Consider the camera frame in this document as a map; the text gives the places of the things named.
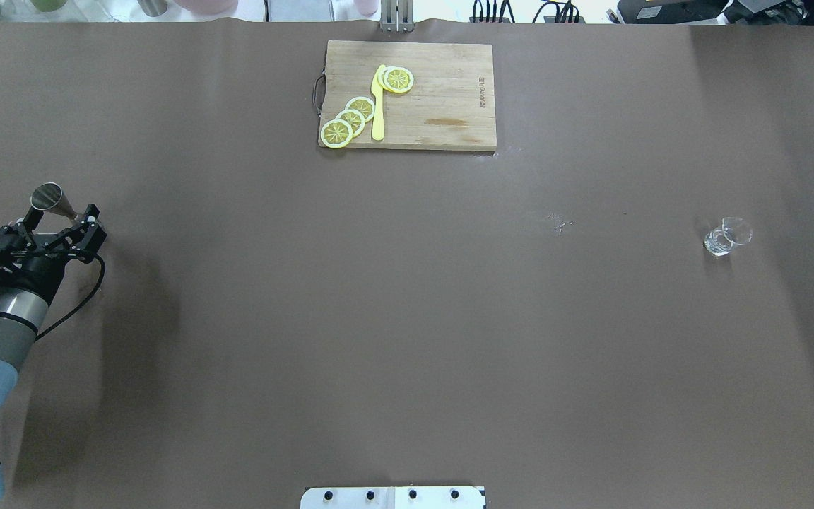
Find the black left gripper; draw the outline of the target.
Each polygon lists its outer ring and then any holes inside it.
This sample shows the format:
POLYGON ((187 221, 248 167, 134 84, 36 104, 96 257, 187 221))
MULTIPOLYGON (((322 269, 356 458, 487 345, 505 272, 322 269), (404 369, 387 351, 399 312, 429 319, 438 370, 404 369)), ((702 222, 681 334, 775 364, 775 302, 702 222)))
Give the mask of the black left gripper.
MULTIPOLYGON (((47 252, 33 252, 20 261, 19 270, 8 280, 9 288, 30 292, 45 302, 52 302, 64 280, 66 265, 71 258, 94 259, 103 246, 107 233, 100 221, 100 209, 88 204, 78 213, 70 206, 50 207, 47 213, 68 217, 70 228, 61 230, 47 241, 47 252)), ((0 236, 13 250, 35 251, 35 229, 43 212, 31 207, 25 216, 0 228, 0 236)))

